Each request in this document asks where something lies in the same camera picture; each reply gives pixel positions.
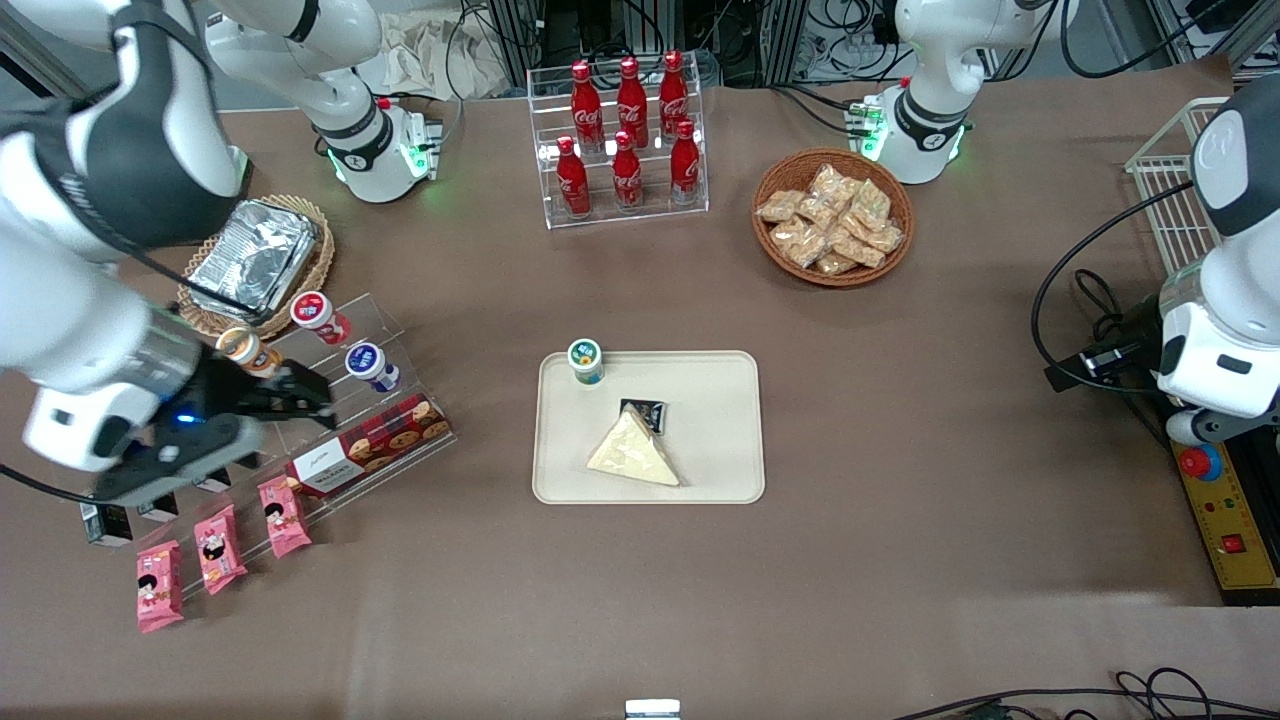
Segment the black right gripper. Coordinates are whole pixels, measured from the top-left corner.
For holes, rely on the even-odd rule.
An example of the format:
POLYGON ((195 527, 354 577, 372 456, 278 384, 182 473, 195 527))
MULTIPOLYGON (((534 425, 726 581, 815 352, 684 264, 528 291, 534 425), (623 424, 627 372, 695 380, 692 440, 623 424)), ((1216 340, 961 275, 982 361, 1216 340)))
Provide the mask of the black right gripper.
POLYGON ((305 419, 334 430, 338 420, 328 379, 302 364, 282 364, 268 379, 219 354, 200 354, 192 375, 151 420, 150 439, 174 439, 223 414, 260 421, 305 419))

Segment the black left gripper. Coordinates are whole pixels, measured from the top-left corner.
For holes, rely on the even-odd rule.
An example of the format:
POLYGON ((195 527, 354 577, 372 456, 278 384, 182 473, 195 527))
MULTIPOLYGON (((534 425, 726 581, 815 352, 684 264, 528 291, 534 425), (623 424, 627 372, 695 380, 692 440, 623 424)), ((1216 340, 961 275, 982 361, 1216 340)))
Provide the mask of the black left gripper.
POLYGON ((1123 313, 1106 313, 1093 325, 1093 340, 1082 351, 1044 368, 1056 392, 1078 386, 1119 389, 1121 380, 1137 380, 1140 391, 1156 389, 1162 341, 1157 299, 1143 299, 1123 313))

